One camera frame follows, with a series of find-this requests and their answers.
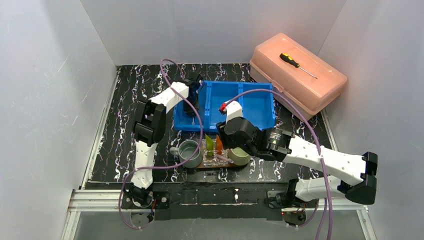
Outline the orange toothpaste tube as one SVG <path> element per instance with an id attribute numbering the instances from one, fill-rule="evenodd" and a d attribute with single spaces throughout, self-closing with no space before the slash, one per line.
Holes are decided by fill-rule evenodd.
<path id="1" fill-rule="evenodd" d="M 219 137 L 219 135 L 216 135 L 216 139 L 215 139 L 215 151 L 217 155 L 222 155 L 223 154 L 223 143 Z"/>

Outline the light green ceramic mug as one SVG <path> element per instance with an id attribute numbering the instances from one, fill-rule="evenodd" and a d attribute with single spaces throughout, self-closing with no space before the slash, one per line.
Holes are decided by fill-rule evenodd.
<path id="1" fill-rule="evenodd" d="M 228 158 L 237 166 L 244 166 L 251 160 L 251 156 L 240 147 L 230 148 L 227 152 Z"/>

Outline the yellow-green toothpaste tube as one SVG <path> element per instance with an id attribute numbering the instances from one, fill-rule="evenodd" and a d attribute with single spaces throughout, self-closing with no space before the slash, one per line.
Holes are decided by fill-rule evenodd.
<path id="1" fill-rule="evenodd" d="M 214 141 L 206 134 L 205 135 L 206 155 L 212 157 L 214 155 Z"/>

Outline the clear plastic toothbrush holder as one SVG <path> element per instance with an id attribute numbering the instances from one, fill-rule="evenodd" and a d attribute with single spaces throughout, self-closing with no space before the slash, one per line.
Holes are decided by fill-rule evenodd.
<path id="1" fill-rule="evenodd" d="M 225 165 L 227 164 L 226 161 L 222 161 L 220 159 L 218 159 L 216 157 L 216 149 L 215 149 L 215 144 L 216 144 L 216 140 L 213 139 L 214 142 L 214 151 L 213 151 L 213 156 L 207 156 L 206 154 L 206 141 L 205 139 L 202 140 L 202 162 L 204 162 L 205 165 Z M 228 158 L 228 151 L 227 150 L 223 150 L 222 151 L 222 156 Z"/>

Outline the blue three-compartment bin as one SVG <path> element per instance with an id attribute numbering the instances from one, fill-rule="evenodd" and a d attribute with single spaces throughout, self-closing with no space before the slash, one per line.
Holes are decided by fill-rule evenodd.
<path id="1" fill-rule="evenodd" d="M 217 133 L 216 124 L 224 122 L 226 116 L 219 112 L 223 102 L 236 95 L 255 89 L 272 89 L 270 83 L 237 82 L 237 81 L 204 81 L 199 93 L 199 115 L 203 131 Z M 237 102 L 242 108 L 242 117 L 249 120 L 255 127 L 272 128 L 275 125 L 274 97 L 270 92 L 258 91 L 239 97 Z M 200 125 L 196 116 L 190 117 L 183 110 L 184 102 L 179 102 L 173 110 L 174 129 L 187 132 L 199 132 Z"/>

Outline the grey-blue ceramic mug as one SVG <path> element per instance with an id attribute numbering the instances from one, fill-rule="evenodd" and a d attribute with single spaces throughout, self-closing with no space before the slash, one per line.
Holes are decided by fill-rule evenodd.
<path id="1" fill-rule="evenodd" d="M 202 148 L 195 140 L 185 140 L 178 147 L 171 147 L 169 152 L 177 156 L 180 163 L 189 169 L 196 168 L 203 160 Z"/>

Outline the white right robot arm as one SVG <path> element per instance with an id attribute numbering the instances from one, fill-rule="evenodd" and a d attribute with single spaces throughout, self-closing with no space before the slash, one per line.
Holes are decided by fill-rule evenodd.
<path id="1" fill-rule="evenodd" d="M 329 197 L 362 205 L 375 203 L 378 155 L 373 152 L 352 155 L 317 147 L 290 131 L 259 129 L 243 117 L 219 122 L 216 129 L 224 149 L 240 148 L 265 161 L 297 164 L 328 174 L 327 178 L 290 180 L 286 193 L 277 197 L 284 205 Z"/>

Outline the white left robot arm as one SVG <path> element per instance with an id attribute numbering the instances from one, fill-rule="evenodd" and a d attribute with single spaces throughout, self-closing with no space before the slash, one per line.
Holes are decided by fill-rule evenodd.
<path id="1" fill-rule="evenodd" d="M 149 99 L 141 98 L 137 102 L 132 127 L 136 147 L 135 172 L 131 177 L 130 187 L 123 192 L 128 198 L 142 206 L 151 202 L 148 188 L 153 183 L 152 168 L 155 151 L 166 131 L 167 113 L 183 102 L 184 113 L 190 117 L 196 117 L 200 129 L 203 129 L 199 115 L 199 91 L 202 81 L 203 77 L 195 73 L 173 82 L 158 95 Z"/>

